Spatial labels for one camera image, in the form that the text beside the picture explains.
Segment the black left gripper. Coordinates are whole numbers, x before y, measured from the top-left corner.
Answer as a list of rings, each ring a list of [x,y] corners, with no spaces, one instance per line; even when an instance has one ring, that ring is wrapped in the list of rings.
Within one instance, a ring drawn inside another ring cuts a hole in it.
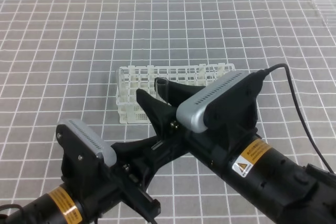
[[[60,146],[64,150],[62,179],[69,194],[80,205],[82,223],[97,222],[101,215],[120,202],[147,222],[156,222],[161,204],[146,190],[159,170],[154,164],[159,141],[155,136],[112,144],[117,162],[108,167],[74,134],[60,135]]]

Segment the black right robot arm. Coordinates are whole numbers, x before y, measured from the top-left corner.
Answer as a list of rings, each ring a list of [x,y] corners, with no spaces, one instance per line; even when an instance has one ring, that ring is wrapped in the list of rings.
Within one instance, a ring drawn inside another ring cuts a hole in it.
[[[173,138],[275,223],[335,223],[335,174],[301,167],[257,134],[262,81],[229,87],[168,82],[163,101],[142,89],[136,100],[157,135]]]

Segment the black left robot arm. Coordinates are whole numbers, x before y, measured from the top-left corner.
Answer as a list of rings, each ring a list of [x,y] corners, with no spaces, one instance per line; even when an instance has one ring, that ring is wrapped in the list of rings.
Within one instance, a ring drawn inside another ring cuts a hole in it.
[[[146,190],[162,163],[150,156],[157,137],[128,143],[116,143],[120,160],[112,166],[101,154],[83,146],[64,148],[63,184],[25,206],[14,208],[11,215],[1,215],[1,223],[98,223],[99,218],[120,202],[128,205],[149,223],[161,213],[160,202]]]

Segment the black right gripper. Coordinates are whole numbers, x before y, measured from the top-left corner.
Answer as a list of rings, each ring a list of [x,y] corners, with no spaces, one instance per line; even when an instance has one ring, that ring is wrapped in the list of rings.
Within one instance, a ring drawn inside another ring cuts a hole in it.
[[[260,159],[253,157],[260,144],[256,119],[224,123],[202,133],[194,133],[175,121],[174,106],[179,106],[203,88],[205,86],[168,81],[165,101],[170,105],[143,89],[136,90],[136,101],[160,140],[155,150],[155,168],[191,153],[219,177],[258,177]]]

